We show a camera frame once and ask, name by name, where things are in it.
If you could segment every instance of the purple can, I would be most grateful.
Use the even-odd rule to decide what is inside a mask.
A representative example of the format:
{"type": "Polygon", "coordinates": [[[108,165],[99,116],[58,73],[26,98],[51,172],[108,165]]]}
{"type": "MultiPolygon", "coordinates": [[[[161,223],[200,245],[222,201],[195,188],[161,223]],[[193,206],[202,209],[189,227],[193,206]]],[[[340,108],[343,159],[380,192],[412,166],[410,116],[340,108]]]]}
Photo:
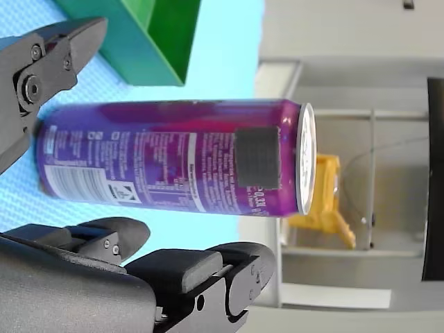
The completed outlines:
{"type": "Polygon", "coordinates": [[[45,189],[67,200],[308,214],[314,112],[287,100],[66,105],[39,132],[37,164],[45,189]]]}

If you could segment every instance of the barcode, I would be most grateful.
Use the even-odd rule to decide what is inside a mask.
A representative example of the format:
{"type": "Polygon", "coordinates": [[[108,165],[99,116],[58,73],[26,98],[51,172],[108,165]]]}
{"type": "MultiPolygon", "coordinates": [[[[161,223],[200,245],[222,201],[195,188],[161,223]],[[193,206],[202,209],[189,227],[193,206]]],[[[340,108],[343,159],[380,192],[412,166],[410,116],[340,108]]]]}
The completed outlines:
{"type": "Polygon", "coordinates": [[[44,171],[54,193],[63,199],[115,203],[105,169],[45,165],[44,171]]]}

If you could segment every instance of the black robotic claw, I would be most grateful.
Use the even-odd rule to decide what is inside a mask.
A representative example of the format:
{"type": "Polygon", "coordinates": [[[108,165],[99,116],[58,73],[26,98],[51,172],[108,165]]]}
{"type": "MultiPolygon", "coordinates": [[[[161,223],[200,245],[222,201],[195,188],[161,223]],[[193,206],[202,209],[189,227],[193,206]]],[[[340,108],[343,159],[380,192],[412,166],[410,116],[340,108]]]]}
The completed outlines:
{"type": "MultiPolygon", "coordinates": [[[[29,147],[40,106],[77,83],[103,41],[103,18],[0,40],[0,173],[29,147]]],[[[253,243],[159,250],[119,266],[150,236],[108,218],[0,234],[0,332],[232,333],[275,269],[253,243]]]]}
{"type": "Polygon", "coordinates": [[[79,19],[0,40],[0,174],[29,148],[40,106],[77,83],[106,26],[104,18],[79,19]]]}
{"type": "Polygon", "coordinates": [[[117,217],[1,234],[0,331],[237,332],[274,272],[273,253],[231,243],[158,250],[117,266],[149,234],[117,217]]]}

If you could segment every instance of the blue surface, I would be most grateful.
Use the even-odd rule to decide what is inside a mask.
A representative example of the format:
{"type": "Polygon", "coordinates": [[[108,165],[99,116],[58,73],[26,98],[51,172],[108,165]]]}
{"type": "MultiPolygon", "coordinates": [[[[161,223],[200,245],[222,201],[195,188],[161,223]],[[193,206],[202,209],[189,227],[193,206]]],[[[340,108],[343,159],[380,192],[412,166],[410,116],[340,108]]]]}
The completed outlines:
{"type": "MultiPolygon", "coordinates": [[[[96,56],[78,84],[44,105],[92,101],[246,99],[253,97],[261,37],[262,0],[203,0],[186,87],[131,87],[96,56]]],[[[51,1],[1,0],[0,36],[21,35],[65,16],[51,1]]],[[[127,216],[152,232],[137,256],[158,248],[207,248],[236,241],[235,216],[163,212],[52,199],[38,190],[33,149],[0,177],[0,232],[26,223],[72,225],[105,216],[127,216]]]]}

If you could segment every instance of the wire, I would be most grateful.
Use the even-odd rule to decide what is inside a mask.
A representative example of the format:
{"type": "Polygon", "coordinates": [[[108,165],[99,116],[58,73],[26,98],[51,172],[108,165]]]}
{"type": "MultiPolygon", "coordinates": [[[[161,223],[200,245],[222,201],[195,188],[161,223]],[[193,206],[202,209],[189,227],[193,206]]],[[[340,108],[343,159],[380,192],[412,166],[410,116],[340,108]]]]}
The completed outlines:
{"type": "MultiPolygon", "coordinates": [[[[390,148],[395,148],[398,146],[407,146],[409,144],[414,144],[416,142],[421,142],[421,141],[425,141],[428,140],[428,137],[414,137],[411,139],[406,139],[406,140],[402,140],[402,141],[398,141],[398,142],[393,142],[391,144],[383,144],[381,146],[376,146],[373,148],[373,151],[383,151],[386,149],[390,149],[390,148]]],[[[362,219],[363,214],[361,213],[361,211],[359,210],[359,208],[355,205],[355,203],[353,202],[353,200],[351,199],[351,196],[348,193],[347,190],[347,186],[345,184],[345,177],[348,174],[348,170],[349,168],[356,163],[357,161],[359,161],[361,158],[366,157],[368,155],[370,155],[371,153],[371,149],[369,151],[366,151],[364,153],[358,154],[356,156],[354,156],[345,166],[341,175],[341,188],[343,190],[345,199],[348,201],[349,205],[351,206],[351,208],[353,209],[353,211],[355,212],[355,214],[358,214],[359,219],[362,219]]]]}

